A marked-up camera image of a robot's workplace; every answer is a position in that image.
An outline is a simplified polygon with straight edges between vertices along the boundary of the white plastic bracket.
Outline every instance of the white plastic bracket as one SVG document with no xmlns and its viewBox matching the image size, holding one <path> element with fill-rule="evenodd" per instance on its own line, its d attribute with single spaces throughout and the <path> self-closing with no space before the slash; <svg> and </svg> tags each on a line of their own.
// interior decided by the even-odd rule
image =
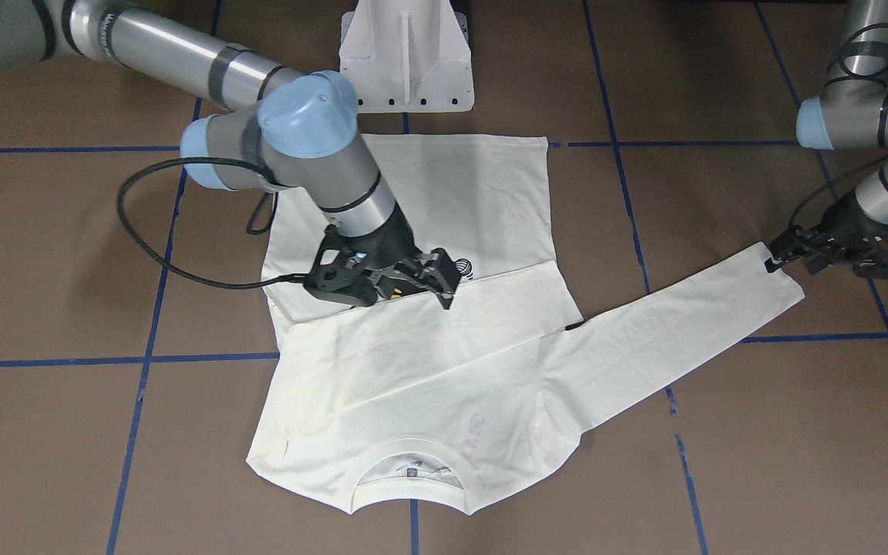
<svg viewBox="0 0 888 555">
<path fill-rule="evenodd" d="M 339 52 L 359 112 L 472 109 L 467 28 L 448 0 L 359 0 L 341 18 Z"/>
</svg>

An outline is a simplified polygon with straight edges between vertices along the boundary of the blue cap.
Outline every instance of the blue cap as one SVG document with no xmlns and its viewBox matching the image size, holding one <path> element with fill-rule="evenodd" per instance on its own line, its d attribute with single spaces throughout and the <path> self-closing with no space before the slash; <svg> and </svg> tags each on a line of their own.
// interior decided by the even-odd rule
<svg viewBox="0 0 888 555">
<path fill-rule="evenodd" d="M 207 151 L 207 127 L 211 123 L 211 117 L 214 116 L 195 119 L 187 126 L 187 129 L 183 130 L 183 136 L 180 138 L 180 157 L 210 156 Z M 214 171 L 214 166 L 211 164 L 184 164 L 183 168 L 187 169 L 190 179 L 195 180 L 201 186 L 208 187 L 208 189 L 234 190 L 222 182 L 218 172 Z"/>
<path fill-rule="evenodd" d="M 797 113 L 797 142 L 800 146 L 819 150 L 835 150 L 828 136 L 828 126 L 824 123 L 821 99 L 805 99 Z"/>
<path fill-rule="evenodd" d="M 336 71 L 298 77 L 270 92 L 258 109 L 262 136 L 294 158 L 330 156 L 358 133 L 358 96 Z"/>
</svg>

